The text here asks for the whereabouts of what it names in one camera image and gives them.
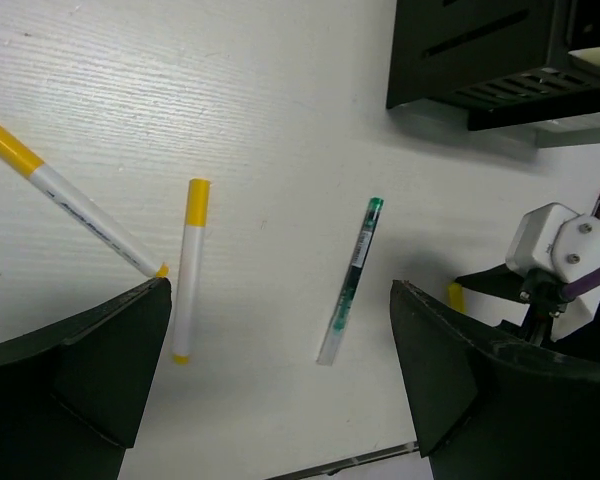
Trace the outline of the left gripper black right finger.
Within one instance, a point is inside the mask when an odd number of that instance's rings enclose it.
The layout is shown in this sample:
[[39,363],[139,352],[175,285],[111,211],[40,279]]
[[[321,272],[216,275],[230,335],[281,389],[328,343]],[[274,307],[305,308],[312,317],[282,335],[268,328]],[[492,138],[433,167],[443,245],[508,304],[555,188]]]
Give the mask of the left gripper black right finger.
[[390,319],[420,453],[437,479],[600,479],[600,306],[546,346],[406,281]]

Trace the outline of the yellow cap marker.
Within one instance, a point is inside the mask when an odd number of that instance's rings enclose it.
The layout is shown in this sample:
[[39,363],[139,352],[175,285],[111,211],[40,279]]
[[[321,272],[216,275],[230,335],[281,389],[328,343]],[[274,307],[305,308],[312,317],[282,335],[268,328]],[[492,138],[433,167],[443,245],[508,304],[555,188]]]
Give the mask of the yellow cap marker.
[[211,182],[201,178],[191,179],[188,185],[171,347],[178,365],[186,365],[191,355],[210,187]]
[[168,275],[164,261],[1,125],[0,159],[143,275]]
[[464,289],[459,283],[454,282],[449,285],[448,299],[449,299],[449,306],[454,311],[459,312],[461,314],[466,313]]

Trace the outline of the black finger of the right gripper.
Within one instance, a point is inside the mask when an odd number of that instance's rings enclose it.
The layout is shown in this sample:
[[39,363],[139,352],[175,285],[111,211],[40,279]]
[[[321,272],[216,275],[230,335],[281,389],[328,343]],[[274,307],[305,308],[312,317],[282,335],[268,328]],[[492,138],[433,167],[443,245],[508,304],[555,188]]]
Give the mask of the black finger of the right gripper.
[[504,300],[520,300],[524,279],[505,264],[459,276],[455,282],[468,290]]

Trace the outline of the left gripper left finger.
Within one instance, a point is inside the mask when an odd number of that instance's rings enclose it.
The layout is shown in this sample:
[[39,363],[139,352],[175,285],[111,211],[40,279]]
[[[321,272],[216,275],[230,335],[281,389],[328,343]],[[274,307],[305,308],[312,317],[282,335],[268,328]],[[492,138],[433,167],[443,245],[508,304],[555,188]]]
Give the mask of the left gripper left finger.
[[117,478],[171,308],[171,284],[156,278],[0,343],[0,479]]

